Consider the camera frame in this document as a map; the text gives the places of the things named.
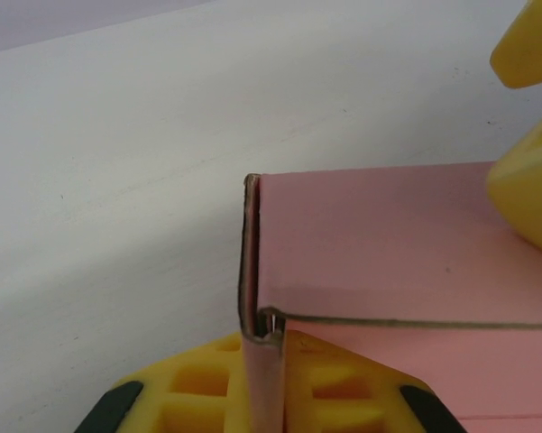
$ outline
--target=white surface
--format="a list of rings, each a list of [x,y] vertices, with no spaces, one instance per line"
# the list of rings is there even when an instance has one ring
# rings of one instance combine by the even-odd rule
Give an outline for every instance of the white surface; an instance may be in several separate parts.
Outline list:
[[[213,0],[0,0],[0,50]]]
[[[496,158],[522,2],[234,0],[0,52],[0,432],[236,329],[251,171]]]

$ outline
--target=cardboard box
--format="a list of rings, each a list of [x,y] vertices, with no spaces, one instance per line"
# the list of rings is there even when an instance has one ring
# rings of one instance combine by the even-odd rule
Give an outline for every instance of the cardboard box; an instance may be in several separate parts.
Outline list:
[[[542,253],[491,206],[490,166],[247,177],[255,431],[282,428],[286,327],[417,376],[461,421],[542,419]]]

